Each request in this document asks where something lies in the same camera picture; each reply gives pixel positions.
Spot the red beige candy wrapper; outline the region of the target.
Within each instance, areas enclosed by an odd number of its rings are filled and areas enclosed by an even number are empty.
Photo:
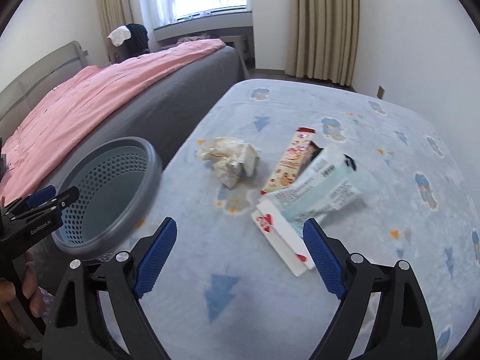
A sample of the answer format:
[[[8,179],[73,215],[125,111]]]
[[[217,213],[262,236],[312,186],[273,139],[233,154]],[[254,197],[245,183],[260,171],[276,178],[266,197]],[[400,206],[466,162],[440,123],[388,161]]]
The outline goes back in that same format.
[[[300,127],[295,131],[287,149],[260,190],[261,195],[293,185],[307,165],[320,152],[320,147],[313,142],[315,134],[315,129],[309,127]]]

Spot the lined paper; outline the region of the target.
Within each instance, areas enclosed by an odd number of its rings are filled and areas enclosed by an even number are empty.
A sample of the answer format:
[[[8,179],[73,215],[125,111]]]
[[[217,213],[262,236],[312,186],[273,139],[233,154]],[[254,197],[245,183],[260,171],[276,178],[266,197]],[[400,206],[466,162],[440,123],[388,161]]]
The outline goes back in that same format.
[[[243,177],[253,177],[260,160],[255,146],[231,136],[218,137],[203,145],[197,157],[212,163],[216,177],[227,189],[234,189]]]

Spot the grey perforated trash bin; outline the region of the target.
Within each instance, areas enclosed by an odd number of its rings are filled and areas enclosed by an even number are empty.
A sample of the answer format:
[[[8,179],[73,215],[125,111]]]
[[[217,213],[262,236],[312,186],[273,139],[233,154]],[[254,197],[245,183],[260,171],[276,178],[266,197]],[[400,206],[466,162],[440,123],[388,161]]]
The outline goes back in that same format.
[[[108,260],[145,219],[162,170],[160,156],[144,138],[122,137],[91,151],[60,186],[62,192],[77,188],[79,197],[52,234],[56,246],[80,260]]]

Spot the white playing card box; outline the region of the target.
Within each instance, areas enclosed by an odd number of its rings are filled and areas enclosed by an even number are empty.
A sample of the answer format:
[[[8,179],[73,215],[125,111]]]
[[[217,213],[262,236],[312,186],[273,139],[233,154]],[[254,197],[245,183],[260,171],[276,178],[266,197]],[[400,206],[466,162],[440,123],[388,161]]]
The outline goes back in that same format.
[[[261,200],[251,213],[257,228],[290,272],[299,277],[315,268],[303,238],[268,200]]]

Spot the wall socket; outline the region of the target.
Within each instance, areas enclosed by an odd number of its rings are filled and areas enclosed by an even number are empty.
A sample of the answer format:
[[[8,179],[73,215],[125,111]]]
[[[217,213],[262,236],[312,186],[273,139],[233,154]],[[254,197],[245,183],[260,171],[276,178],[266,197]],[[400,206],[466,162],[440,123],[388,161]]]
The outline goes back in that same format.
[[[378,89],[377,89],[377,98],[383,99],[384,94],[385,94],[385,89],[384,89],[381,85],[378,86]]]

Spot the grey headboard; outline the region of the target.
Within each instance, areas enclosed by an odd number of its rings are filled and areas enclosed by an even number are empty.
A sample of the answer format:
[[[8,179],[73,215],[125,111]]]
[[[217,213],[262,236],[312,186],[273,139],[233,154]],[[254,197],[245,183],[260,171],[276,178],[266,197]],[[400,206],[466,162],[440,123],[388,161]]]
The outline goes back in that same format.
[[[6,140],[53,88],[74,77],[88,63],[78,41],[49,53],[1,91],[1,138]]]

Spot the grey window bench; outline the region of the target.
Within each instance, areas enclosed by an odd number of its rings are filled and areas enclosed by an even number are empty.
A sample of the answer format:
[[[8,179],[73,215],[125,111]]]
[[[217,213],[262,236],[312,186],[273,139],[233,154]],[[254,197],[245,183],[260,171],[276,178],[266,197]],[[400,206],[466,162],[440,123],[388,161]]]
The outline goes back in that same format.
[[[256,66],[255,43],[253,31],[253,14],[250,10],[224,10],[214,12],[210,16],[178,21],[164,27],[156,28],[154,39],[162,46],[171,46],[181,38],[200,36],[220,38],[231,35],[246,35],[248,38],[251,58],[244,61],[248,68]]]

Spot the pink bed cover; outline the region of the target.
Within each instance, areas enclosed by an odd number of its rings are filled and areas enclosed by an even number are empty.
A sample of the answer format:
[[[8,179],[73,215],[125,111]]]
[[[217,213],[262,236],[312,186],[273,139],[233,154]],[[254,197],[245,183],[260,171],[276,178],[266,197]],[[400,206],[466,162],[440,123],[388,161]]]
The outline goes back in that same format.
[[[1,197],[33,193],[110,114],[157,81],[222,48],[220,39],[190,41],[109,67],[88,66],[49,91],[4,145],[8,170]]]

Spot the white cloth on chair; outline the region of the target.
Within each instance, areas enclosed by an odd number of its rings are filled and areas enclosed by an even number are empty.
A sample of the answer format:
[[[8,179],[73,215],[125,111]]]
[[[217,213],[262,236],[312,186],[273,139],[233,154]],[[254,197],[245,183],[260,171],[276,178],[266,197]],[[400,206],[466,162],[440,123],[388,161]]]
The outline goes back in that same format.
[[[132,33],[126,25],[114,29],[107,36],[114,47],[121,47],[131,37]]]

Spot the light blue patterned blanket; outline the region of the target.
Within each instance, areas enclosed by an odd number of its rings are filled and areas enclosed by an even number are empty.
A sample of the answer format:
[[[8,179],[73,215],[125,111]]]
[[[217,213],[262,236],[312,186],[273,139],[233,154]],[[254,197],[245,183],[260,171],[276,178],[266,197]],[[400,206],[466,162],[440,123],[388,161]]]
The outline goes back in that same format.
[[[338,307],[314,270],[294,276],[254,223],[260,190],[295,131],[313,128],[358,165],[363,194],[321,227],[352,252],[412,269],[437,355],[452,353],[479,312],[479,217],[434,127],[401,106],[336,88],[280,80],[233,86],[163,171],[148,235],[176,221],[176,244],[141,301],[172,359],[307,359]],[[218,137],[259,152],[253,177],[225,188],[197,157]]]

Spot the right beige curtain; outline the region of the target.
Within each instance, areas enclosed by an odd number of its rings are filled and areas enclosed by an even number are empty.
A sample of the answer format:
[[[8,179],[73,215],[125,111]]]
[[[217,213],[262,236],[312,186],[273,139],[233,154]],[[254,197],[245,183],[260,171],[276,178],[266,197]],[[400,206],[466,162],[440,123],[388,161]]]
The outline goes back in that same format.
[[[360,27],[360,0],[292,0],[289,76],[352,84]]]

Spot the grey bed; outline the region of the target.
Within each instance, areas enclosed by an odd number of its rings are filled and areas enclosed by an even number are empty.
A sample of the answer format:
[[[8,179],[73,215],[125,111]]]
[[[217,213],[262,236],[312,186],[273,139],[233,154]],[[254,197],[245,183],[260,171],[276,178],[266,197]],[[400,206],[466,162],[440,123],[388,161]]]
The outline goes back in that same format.
[[[60,192],[64,179],[80,160],[97,147],[122,137],[149,141],[164,167],[208,111],[245,76],[239,53],[228,46],[180,68],[104,119],[30,194],[50,185]],[[8,170],[6,142],[2,139],[1,182]],[[56,246],[52,235],[41,240],[40,248],[41,285],[54,289],[69,254]]]

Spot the pale green wipes packet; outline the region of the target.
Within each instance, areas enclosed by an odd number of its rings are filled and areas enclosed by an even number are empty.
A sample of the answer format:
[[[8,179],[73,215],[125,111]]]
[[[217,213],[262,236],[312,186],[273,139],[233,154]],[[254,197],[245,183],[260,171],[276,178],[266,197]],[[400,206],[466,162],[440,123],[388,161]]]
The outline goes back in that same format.
[[[300,234],[307,219],[320,222],[362,194],[358,174],[347,156],[336,145],[327,145],[292,186],[268,193],[260,201],[271,203]]]

